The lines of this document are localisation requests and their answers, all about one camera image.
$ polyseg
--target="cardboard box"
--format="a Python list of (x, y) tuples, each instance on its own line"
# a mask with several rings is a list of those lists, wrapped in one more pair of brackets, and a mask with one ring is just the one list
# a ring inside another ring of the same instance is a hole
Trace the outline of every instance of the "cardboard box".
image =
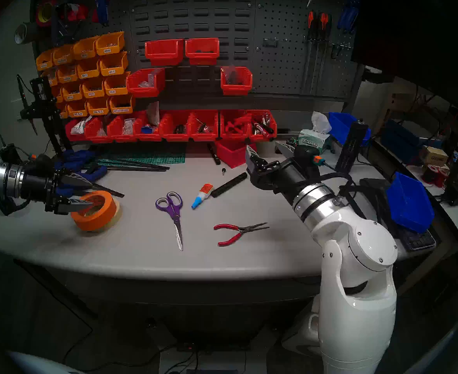
[(322, 134), (313, 130), (302, 130), (298, 135), (297, 144), (315, 147), (319, 150), (319, 153), (322, 153), (324, 148), (329, 144), (329, 137), (330, 134)]
[(426, 165), (444, 166), (448, 158), (445, 151), (434, 147), (424, 146), (421, 150), (421, 160)]

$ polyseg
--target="workbench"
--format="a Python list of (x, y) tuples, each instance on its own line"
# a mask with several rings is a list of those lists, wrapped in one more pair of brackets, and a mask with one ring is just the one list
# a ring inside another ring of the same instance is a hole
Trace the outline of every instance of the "workbench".
[[(272, 142), (257, 145), (268, 161), (284, 160), (274, 148)], [(337, 147), (335, 154), (326, 151), (323, 157), (334, 166), (339, 153)], [(150, 282), (287, 281), (320, 275), (321, 247), (284, 197), (257, 189), (249, 177), (220, 197), (210, 197), (196, 210), (191, 209), (204, 183), (218, 187), (245, 172), (246, 165), (234, 169), (224, 163), (216, 166), (206, 144), (189, 143), (185, 163), (169, 166), (164, 173), (108, 172), (99, 180), (101, 185), (125, 194), (119, 198), (122, 217), (102, 233), (83, 232), (70, 216), (47, 213), (38, 202), (8, 217), (0, 212), (0, 252), (30, 264), (78, 272), (80, 276), (111, 278), (114, 282), (115, 278)], [(331, 171), (321, 167), (322, 174)], [(356, 183), (361, 178), (382, 178), (374, 167), (361, 164), (352, 167), (351, 176)], [(345, 180), (334, 178), (324, 183), (338, 192)], [(176, 191), (184, 201), (182, 252), (169, 215), (155, 208), (156, 199), (169, 191)], [(374, 209), (361, 193), (355, 201), (367, 218), (375, 219)], [(270, 228), (247, 233), (231, 246), (217, 246), (235, 232), (215, 231), (215, 225), (261, 222), (267, 222)], [(398, 245), (398, 259), (421, 253), (407, 254)]]

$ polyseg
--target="scissors blade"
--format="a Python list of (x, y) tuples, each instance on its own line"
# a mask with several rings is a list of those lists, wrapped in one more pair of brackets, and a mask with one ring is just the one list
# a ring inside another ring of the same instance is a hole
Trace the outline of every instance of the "scissors blade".
[(181, 223), (175, 223), (175, 236), (177, 237), (177, 245), (180, 250), (183, 250), (182, 246), (182, 231), (181, 231)]

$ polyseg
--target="pliers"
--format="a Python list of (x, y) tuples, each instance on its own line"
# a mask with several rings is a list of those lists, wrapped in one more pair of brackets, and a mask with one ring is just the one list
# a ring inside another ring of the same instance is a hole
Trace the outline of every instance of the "pliers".
[(238, 230), (239, 231), (239, 233), (237, 235), (233, 236), (231, 239), (229, 239), (227, 241), (219, 242), (218, 246), (228, 246), (230, 244), (234, 244), (245, 233), (254, 232), (254, 231), (260, 230), (260, 229), (268, 229), (268, 228), (270, 228), (270, 226), (264, 226), (262, 228), (258, 228), (258, 226), (265, 225), (265, 224), (266, 224), (266, 222), (263, 222), (261, 224), (256, 224), (256, 225), (251, 225), (251, 226), (244, 226), (244, 227), (239, 227), (239, 226), (231, 225), (231, 224), (218, 224), (218, 225), (215, 225), (214, 226), (214, 230), (217, 230), (217, 229), (234, 229), (234, 230)]

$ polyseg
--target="masking tape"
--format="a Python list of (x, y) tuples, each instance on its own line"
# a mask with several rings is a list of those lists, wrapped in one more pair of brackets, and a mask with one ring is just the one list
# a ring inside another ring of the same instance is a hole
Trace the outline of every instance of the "masking tape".
[(84, 210), (71, 213), (71, 218), (82, 230), (95, 231), (109, 227), (120, 216), (120, 204), (107, 191), (93, 191), (80, 197), (80, 199), (94, 204)]

